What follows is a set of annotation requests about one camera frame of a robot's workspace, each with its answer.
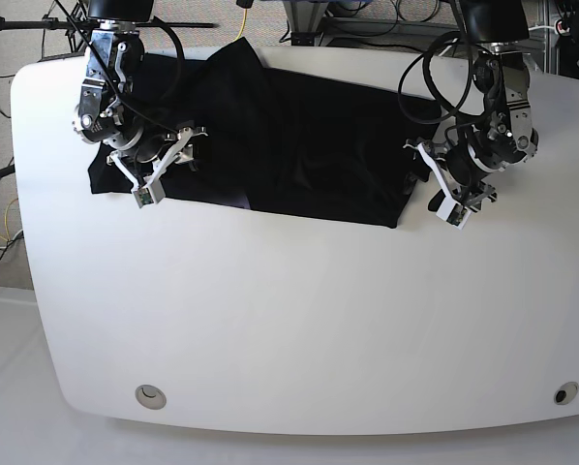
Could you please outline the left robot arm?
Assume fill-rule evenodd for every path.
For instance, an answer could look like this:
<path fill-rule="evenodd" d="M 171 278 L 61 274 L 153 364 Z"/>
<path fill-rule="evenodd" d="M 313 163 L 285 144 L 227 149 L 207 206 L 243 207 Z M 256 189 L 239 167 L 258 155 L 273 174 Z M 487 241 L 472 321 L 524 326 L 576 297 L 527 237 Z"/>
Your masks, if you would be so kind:
<path fill-rule="evenodd" d="M 426 119 L 412 114 L 405 98 L 401 112 L 412 122 L 436 125 L 451 120 L 445 141 L 418 139 L 411 144 L 436 177 L 440 190 L 429 209 L 448 224 L 462 228 L 484 202 L 495 202 L 496 189 L 486 177 L 525 163 L 536 154 L 539 135 L 533 125 L 528 92 L 530 72 L 519 42 L 530 37 L 523 6 L 518 1 L 453 1 L 456 29 L 438 36 L 414 63 L 443 114 Z M 468 72 L 463 98 L 476 88 L 482 95 L 479 114 L 466 113 L 464 101 L 450 103 L 435 84 L 431 62 L 450 46 L 466 51 Z"/>

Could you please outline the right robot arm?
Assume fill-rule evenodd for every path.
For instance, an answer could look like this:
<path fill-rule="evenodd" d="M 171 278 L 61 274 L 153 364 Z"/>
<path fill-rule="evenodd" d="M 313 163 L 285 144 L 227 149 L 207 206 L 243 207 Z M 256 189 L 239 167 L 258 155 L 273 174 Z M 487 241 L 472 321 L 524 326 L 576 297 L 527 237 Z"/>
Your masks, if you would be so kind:
<path fill-rule="evenodd" d="M 152 15 L 153 5 L 152 1 L 88 3 L 88 17 L 97 25 L 90 36 L 82 37 L 88 61 L 73 121 L 83 140 L 111 148 L 108 162 L 132 183 L 132 194 L 141 206 L 165 197 L 162 177 L 173 164 L 191 163 L 191 139 L 207 134 L 192 121 L 175 128 L 160 121 L 183 81 L 186 59 L 177 34 Z M 135 73 L 145 54 L 137 29 L 140 24 L 163 30 L 176 52 L 174 78 L 151 106 L 133 96 Z"/>

